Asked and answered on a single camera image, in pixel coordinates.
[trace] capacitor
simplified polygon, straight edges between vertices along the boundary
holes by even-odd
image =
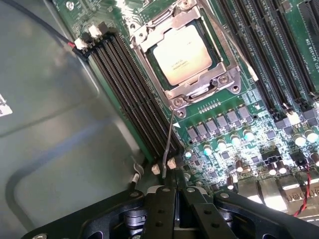
[[[232,136],[230,136],[231,138],[231,143],[234,146],[240,146],[241,141],[240,141],[240,137],[237,134],[233,134]]]
[[[226,141],[223,139],[219,139],[217,141],[217,147],[219,150],[224,151],[227,148]]]
[[[213,153],[212,147],[209,144],[205,144],[204,145],[204,154],[206,156],[210,156],[210,155],[212,155],[212,153]]]
[[[276,172],[275,166],[272,163],[267,165],[267,168],[270,175],[272,176],[276,175],[277,172]]]
[[[309,158],[315,163],[317,167],[319,167],[319,154],[318,153],[312,153]]]
[[[255,136],[253,132],[250,129],[244,130],[244,138],[247,141],[253,141],[255,139]]]
[[[293,141],[299,147],[303,147],[306,144],[306,139],[300,133],[296,133],[293,136]]]
[[[238,161],[236,162],[236,170],[237,170],[237,172],[239,172],[239,173],[241,173],[241,172],[244,171],[244,169],[243,169],[243,161],[238,160]]]
[[[304,136],[310,143],[314,143],[318,140],[318,134],[311,129],[306,130]]]
[[[233,179],[232,176],[229,176],[229,177],[227,178],[227,188],[228,188],[229,190],[233,190],[233,189],[234,189],[234,179]]]
[[[190,180],[190,174],[184,173],[184,178],[185,178],[185,181],[188,182]]]
[[[279,161],[276,163],[276,166],[281,174],[287,173],[287,168],[285,167],[283,161]]]
[[[186,158],[191,158],[191,155],[193,154],[193,150],[191,148],[187,148],[185,150],[185,157]]]

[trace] black wire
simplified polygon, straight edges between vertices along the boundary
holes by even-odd
[[[30,12],[28,9],[23,7],[22,5],[18,4],[17,2],[13,0],[0,0],[9,6],[13,7],[14,9],[22,12],[26,16],[28,16],[30,19],[41,25],[45,30],[47,30],[50,34],[57,36],[60,40],[65,42],[66,44],[72,43],[69,41],[65,36],[63,36],[61,33],[59,33],[57,30],[55,30],[52,26],[50,26],[48,23],[46,23],[44,20],[42,20],[40,17],[35,15],[34,13]]]

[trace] screw hole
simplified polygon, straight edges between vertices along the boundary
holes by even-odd
[[[163,226],[163,223],[162,223],[162,222],[156,222],[156,223],[155,223],[155,226],[158,227],[158,228],[160,228],[160,227]]]
[[[233,87],[233,92],[238,92],[239,91],[239,86],[234,86]]]
[[[212,228],[219,228],[219,224],[217,224],[217,223],[212,223],[211,226],[212,226]]]

